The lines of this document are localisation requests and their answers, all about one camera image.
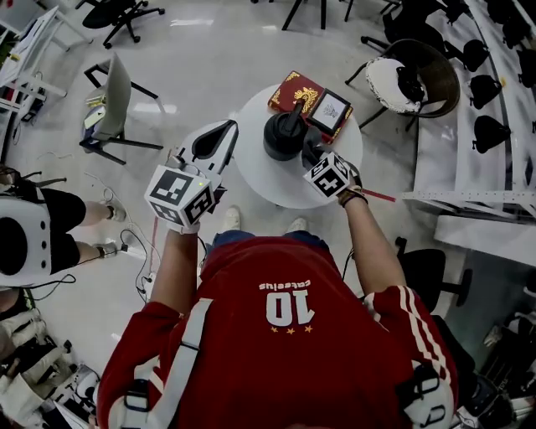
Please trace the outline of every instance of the black shorts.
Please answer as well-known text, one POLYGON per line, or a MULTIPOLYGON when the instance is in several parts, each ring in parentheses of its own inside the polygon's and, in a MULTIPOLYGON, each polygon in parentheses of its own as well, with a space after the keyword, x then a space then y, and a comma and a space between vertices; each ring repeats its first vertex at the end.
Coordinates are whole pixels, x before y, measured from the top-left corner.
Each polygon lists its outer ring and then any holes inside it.
POLYGON ((85 204, 80 197, 55 189, 41 189, 50 215, 51 274, 67 270, 80 261, 75 239, 67 232, 85 218, 85 204))

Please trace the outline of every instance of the glossy floor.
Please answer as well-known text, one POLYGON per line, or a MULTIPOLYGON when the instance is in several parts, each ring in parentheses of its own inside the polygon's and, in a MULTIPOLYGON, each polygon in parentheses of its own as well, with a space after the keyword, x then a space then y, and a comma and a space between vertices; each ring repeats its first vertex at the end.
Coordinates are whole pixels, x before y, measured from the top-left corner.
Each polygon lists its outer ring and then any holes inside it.
MULTIPOLYGON (((44 56, 44 78, 68 90, 65 98, 49 96, 33 125, 22 125, 17 146, 8 149, 7 164, 23 173, 43 171, 43 178, 65 176, 57 185, 83 199, 103 198, 102 183, 113 189, 132 220, 162 251, 165 225, 155 223, 143 193, 155 167, 163 163, 169 149, 179 146, 190 132, 204 124, 235 115, 257 92, 281 82, 291 70, 299 70, 340 96, 351 101, 358 121, 379 109, 364 76, 347 87, 347 79, 363 62, 377 55, 359 43, 361 35, 383 38, 379 0, 354 4, 347 23, 343 21, 346 3, 331 0, 327 5, 327 29, 320 29, 320 2, 311 0, 298 10, 289 31, 280 28, 293 1, 276 3, 248 0, 157 0, 152 4, 167 9, 163 16, 141 18, 135 31, 141 36, 134 44, 121 32, 114 50, 121 57, 133 81, 159 94, 166 115, 159 113, 152 99, 132 93, 126 121, 127 138, 165 146, 161 152, 136 147, 108 147, 126 159, 121 167, 111 161, 84 153, 78 146, 82 127, 82 105, 91 91, 83 71, 110 56, 102 47, 109 28, 93 32, 95 42, 63 52, 51 46, 44 56)), ((90 11, 85 5, 70 16, 81 23, 90 11)), ((61 39, 70 40, 68 31, 61 39)), ((386 113, 363 132, 363 182, 369 189, 396 195, 412 187, 415 158, 415 132, 404 131, 407 118, 386 113)), ((232 162, 224 172, 229 192, 214 215, 203 217, 200 236, 211 241, 219 229, 226 207, 237 204, 244 215, 244 229, 258 235, 279 235, 298 215, 311 221, 311 230, 331 247, 340 268, 350 250, 345 214, 335 204, 301 212, 277 207, 258 196, 232 162)), ((409 239, 409 249, 437 247, 433 241, 436 217, 402 201, 389 203, 371 199, 370 206, 384 233, 394 243, 398 235, 409 239)), ((90 243, 119 240, 127 227, 104 223, 77 228, 77 240, 90 243)), ((455 281, 462 264, 462 253, 448 250, 448 280, 455 281)), ((59 340, 70 339, 79 359, 97 371, 106 365, 130 316, 142 308, 135 280, 143 261, 119 255, 70 270, 77 283, 61 285, 53 295, 39 302, 49 331, 59 340)), ((147 263, 156 270, 156 254, 147 263)), ((346 277, 348 285, 359 291, 354 266, 346 277)), ((50 289, 38 290, 42 297, 50 289)), ((446 297, 442 311, 448 305, 446 297)))

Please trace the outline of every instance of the red jersey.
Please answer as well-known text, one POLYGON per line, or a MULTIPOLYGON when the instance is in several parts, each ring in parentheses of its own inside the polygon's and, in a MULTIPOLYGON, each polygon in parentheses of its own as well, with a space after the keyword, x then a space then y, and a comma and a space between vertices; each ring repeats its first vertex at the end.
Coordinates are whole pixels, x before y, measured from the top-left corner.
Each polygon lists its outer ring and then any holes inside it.
MULTIPOLYGON (((415 363, 435 369, 456 409, 451 356, 409 288, 363 303, 327 251, 284 237, 218 247, 201 277, 198 298, 214 301, 171 427, 409 428, 395 388, 412 379, 415 363)), ((159 356, 149 382, 156 403, 187 318, 156 302, 132 317, 100 383, 100 427, 135 367, 159 356)))

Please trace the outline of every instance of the red sleeve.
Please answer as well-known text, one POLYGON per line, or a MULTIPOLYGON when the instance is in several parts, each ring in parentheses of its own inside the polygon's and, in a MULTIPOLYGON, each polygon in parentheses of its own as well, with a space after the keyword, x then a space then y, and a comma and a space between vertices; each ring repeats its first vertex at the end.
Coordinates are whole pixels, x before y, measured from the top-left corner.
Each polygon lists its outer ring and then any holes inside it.
POLYGON ((408 350, 411 359, 429 362, 451 387, 457 403, 458 381, 451 354, 420 298, 408 287, 392 286, 380 293, 371 293, 365 304, 374 320, 408 350))
POLYGON ((134 369, 160 354, 180 320, 178 312, 159 302, 148 303, 132 316, 100 381, 97 399, 99 427, 107 429, 111 406, 131 387, 134 369))

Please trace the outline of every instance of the blue jeans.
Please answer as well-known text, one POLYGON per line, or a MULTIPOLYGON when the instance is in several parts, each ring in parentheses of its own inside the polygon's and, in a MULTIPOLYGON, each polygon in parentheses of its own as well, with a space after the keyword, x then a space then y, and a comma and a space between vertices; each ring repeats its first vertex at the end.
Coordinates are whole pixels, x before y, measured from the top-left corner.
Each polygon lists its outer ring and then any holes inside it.
MULTIPOLYGON (((247 240, 252 237, 255 237, 255 235, 250 232, 239 230, 225 231, 214 236, 214 241, 212 242, 212 245, 209 246, 208 251, 211 252, 215 247, 234 243, 236 241, 247 240)), ((288 232, 284 234, 283 237, 293 238, 294 240, 301 241, 307 245, 318 246, 325 251, 329 251, 329 247, 324 240, 321 240, 316 235, 309 234, 307 231, 288 232)))

